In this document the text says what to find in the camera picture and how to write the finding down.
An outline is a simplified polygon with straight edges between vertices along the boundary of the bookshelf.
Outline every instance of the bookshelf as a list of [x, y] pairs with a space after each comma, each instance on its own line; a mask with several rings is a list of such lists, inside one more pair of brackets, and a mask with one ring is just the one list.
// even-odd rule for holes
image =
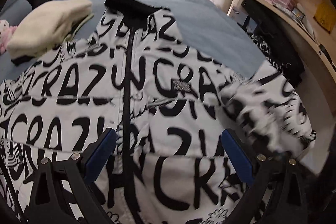
[[321, 2], [326, 2], [327, 4], [332, 6], [331, 1], [295, 0], [296, 3], [300, 3], [305, 9], [305, 15], [307, 16], [309, 23], [314, 29], [317, 41], [313, 40], [304, 30], [302, 30], [302, 28], [294, 20], [278, 10], [272, 4], [266, 2], [265, 0], [256, 1], [274, 12], [276, 20], [280, 19], [281, 22], [285, 24], [287, 29], [290, 28], [291, 30], [294, 30], [295, 35], [293, 35], [293, 37], [299, 35], [300, 38], [305, 42], [300, 42], [300, 44], [298, 44], [297, 37], [295, 39], [291, 39], [300, 57], [313, 72], [314, 77], [319, 82], [320, 88], [322, 89], [325, 98], [328, 101], [330, 110], [333, 115], [336, 116], [336, 71], [328, 61], [327, 57], [324, 55], [323, 52], [320, 51], [319, 48], [319, 45], [323, 44], [325, 49], [328, 51], [333, 63], [336, 64], [336, 26], [333, 28], [331, 34], [329, 34], [314, 20], [317, 6]]

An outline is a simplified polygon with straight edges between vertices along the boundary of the black label patch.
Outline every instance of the black label patch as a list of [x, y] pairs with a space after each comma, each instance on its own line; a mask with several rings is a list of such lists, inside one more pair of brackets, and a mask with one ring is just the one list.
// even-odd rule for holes
[[191, 84], [182, 80], [172, 79], [171, 88], [175, 91], [188, 92], [191, 93]]

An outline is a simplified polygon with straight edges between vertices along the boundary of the jacket zipper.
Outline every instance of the jacket zipper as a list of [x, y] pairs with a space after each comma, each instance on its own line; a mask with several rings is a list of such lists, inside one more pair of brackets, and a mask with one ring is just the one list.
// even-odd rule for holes
[[126, 50], [126, 67], [124, 78], [124, 108], [123, 108], [123, 173], [125, 178], [124, 195], [127, 206], [129, 207], [133, 219], [136, 224], [143, 224], [138, 212], [140, 207], [137, 202], [137, 196], [135, 194], [134, 177], [132, 170], [132, 158], [130, 154], [130, 100], [131, 100], [131, 65], [132, 65], [132, 48], [134, 42], [136, 29], [131, 27], [128, 37], [128, 45]]

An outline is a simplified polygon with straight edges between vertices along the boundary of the metal screw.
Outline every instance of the metal screw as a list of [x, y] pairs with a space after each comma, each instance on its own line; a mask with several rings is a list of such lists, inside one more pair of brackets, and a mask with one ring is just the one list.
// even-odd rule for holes
[[42, 164], [46, 164], [46, 163], [48, 162], [48, 160], [49, 160], [48, 158], [43, 158], [43, 159], [41, 160], [41, 163], [42, 163]]
[[73, 153], [72, 155], [71, 155], [71, 158], [73, 159], [73, 160], [78, 160], [79, 158], [80, 158], [80, 153]]
[[260, 161], [265, 161], [265, 160], [266, 160], [266, 157], [265, 157], [265, 155], [263, 155], [263, 154], [259, 154], [259, 155], [257, 156], [257, 159], [260, 160]]
[[296, 165], [296, 160], [295, 159], [289, 159], [289, 163], [291, 165]]

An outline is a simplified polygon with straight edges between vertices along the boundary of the pink stuffed toy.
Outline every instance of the pink stuffed toy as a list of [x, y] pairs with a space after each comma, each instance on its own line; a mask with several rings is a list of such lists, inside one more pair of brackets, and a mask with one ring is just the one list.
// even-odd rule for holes
[[0, 54], [6, 51], [7, 44], [16, 28], [17, 26], [10, 26], [7, 20], [0, 20]]

